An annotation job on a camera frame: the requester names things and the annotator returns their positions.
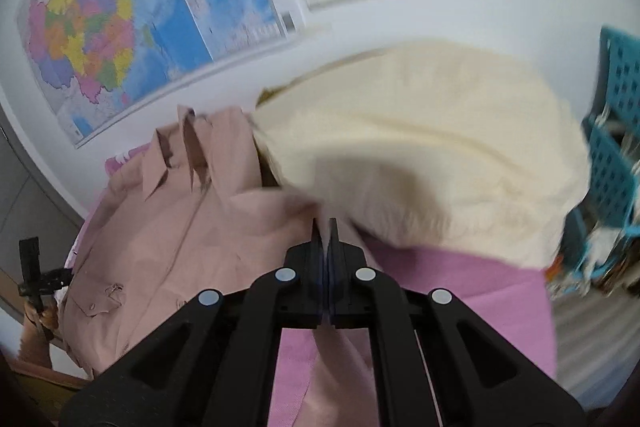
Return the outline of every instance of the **white dot marker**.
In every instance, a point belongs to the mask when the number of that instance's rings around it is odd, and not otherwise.
[[[291,268],[280,268],[276,272],[276,279],[280,282],[292,281],[296,278],[296,271]]]
[[[356,278],[361,281],[372,281],[376,278],[376,273],[370,268],[358,268]]]
[[[431,298],[438,304],[449,304],[453,297],[451,293],[446,290],[436,290],[431,294]]]
[[[204,290],[198,295],[198,302],[203,306],[213,306],[220,300],[220,295],[215,290]]]

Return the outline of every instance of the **yellow cloth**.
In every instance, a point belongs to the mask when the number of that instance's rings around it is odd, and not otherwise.
[[[252,116],[282,185],[396,247],[549,266],[586,195],[580,125],[526,64],[443,41],[359,55]]]

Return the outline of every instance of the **blue crate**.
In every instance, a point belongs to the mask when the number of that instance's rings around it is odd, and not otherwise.
[[[638,181],[632,165],[620,147],[602,127],[593,125],[590,198],[598,220],[606,227],[622,229],[627,237],[640,237],[640,226],[633,223]]]
[[[562,235],[562,266],[564,269],[574,273],[578,279],[582,279],[584,264],[587,261],[589,251],[587,241],[587,229],[582,219],[582,214],[578,208],[574,208],[566,216],[564,222],[564,234]],[[616,247],[611,253],[606,263],[596,266],[591,274],[592,279],[597,279],[604,275],[607,270],[618,260],[623,249]]]
[[[607,104],[640,137],[640,39],[606,26],[600,39],[609,51]]]

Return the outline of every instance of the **map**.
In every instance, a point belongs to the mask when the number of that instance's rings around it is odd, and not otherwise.
[[[286,36],[272,0],[24,0],[18,28],[77,146],[188,73]]]

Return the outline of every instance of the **white wall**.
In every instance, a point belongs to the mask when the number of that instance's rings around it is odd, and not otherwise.
[[[640,34],[640,0],[363,0],[308,16],[319,32],[297,46],[178,90],[112,126],[80,150],[59,129],[38,91],[15,26],[20,0],[0,0],[0,103],[54,187],[85,214],[106,183],[105,158],[149,140],[178,103],[211,111],[251,108],[262,86],[328,61],[423,36],[441,36],[533,62],[577,116],[590,107],[600,27]]]

